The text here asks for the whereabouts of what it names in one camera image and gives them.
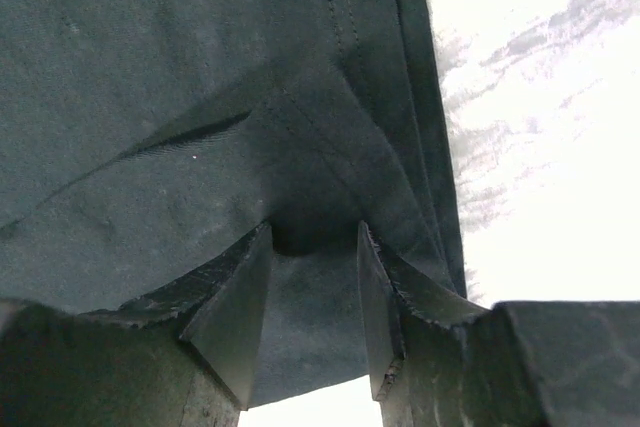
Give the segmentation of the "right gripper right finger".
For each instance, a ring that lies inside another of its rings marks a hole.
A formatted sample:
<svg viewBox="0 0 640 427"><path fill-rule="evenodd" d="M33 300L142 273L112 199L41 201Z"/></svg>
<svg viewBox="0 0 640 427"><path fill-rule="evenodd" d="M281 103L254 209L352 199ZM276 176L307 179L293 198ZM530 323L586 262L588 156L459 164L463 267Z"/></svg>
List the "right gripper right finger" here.
<svg viewBox="0 0 640 427"><path fill-rule="evenodd" d="M387 426L635 426L635 302L509 301L441 287L366 224L357 267L371 394Z"/></svg>

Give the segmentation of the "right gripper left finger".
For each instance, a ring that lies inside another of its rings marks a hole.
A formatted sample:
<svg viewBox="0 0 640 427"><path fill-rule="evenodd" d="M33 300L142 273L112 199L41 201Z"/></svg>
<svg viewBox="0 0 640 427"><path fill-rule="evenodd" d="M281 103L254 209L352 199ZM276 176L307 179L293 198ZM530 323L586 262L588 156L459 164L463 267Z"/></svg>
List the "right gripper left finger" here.
<svg viewBox="0 0 640 427"><path fill-rule="evenodd" d="M234 426L249 406L272 232L115 310L1 303L5 426Z"/></svg>

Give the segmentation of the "black t shirt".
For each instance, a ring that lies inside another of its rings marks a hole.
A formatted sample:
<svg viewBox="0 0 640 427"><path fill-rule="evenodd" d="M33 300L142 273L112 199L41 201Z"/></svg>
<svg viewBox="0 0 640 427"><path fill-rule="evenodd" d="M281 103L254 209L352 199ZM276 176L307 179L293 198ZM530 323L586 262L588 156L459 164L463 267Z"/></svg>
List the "black t shirt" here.
<svg viewBox="0 0 640 427"><path fill-rule="evenodd" d="M252 402L366 370L358 227L466 291L426 0L1 0L1 294L114 309L273 232Z"/></svg>

